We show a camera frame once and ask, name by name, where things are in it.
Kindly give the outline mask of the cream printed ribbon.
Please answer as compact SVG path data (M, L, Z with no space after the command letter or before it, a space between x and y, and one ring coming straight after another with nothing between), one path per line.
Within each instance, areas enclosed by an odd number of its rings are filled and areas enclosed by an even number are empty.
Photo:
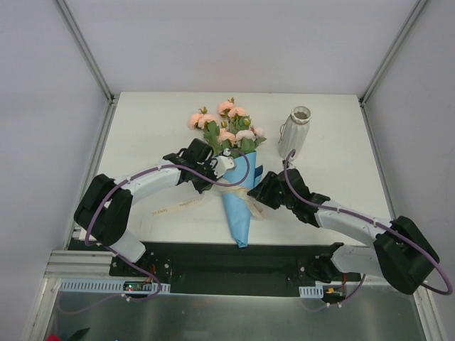
M221 195L225 194L233 194L234 196L238 197L241 199L247 206L248 210L252 214L252 216L256 219L262 219L263 216L263 209L257 206L254 203L254 200L252 197L248 196L248 189L245 187L242 187L240 185L232 186L232 187L223 187L223 186L218 186L217 191ZM191 199L188 199L186 201L174 204L174 205L169 205L168 207L163 207L158 210L152 211L153 216L159 216L159 215L166 215L172 212L176 212L178 210L182 210L187 207L191 207L194 205L197 205L199 202L201 202L204 198L204 195L199 195L198 197L193 197Z

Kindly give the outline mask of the pink flower bouquet blue wrap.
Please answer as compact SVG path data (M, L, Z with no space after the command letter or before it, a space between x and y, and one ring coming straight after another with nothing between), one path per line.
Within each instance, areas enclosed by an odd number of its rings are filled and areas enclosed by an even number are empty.
M231 156L235 170L219 179L224 187L240 185L249 190L259 183L262 167L257 165L257 148L267 138L264 130L252 123L246 110L235 104L232 97L218 106L218 115L201 107L188 120L191 129L203 132L203 139L216 156ZM221 195L231 237L239 248L248 245L253 218L246 204L233 194Z

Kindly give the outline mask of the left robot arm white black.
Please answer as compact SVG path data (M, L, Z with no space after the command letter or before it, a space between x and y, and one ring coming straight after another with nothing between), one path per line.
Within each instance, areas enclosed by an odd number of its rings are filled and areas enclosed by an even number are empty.
M209 190L217 180L218 158L212 148L194 139L188 148L164 156L136 175L110 178L104 173L92 179L74 214L74 221L102 246L126 258L125 266L134 276L145 275L150 259L146 248L127 229L133 205L161 190L191 182L198 193Z

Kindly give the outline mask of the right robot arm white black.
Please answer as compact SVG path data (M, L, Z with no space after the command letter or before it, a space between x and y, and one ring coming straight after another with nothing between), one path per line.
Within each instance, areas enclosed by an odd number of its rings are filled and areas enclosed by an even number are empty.
M384 278L394 289L410 295L427 279L440 259L416 224L400 216L379 220L339 205L306 186L296 169L268 172L248 196L274 210L284 206L304 224L329 229L361 243L340 242L305 266L308 276L330 283L343 274Z

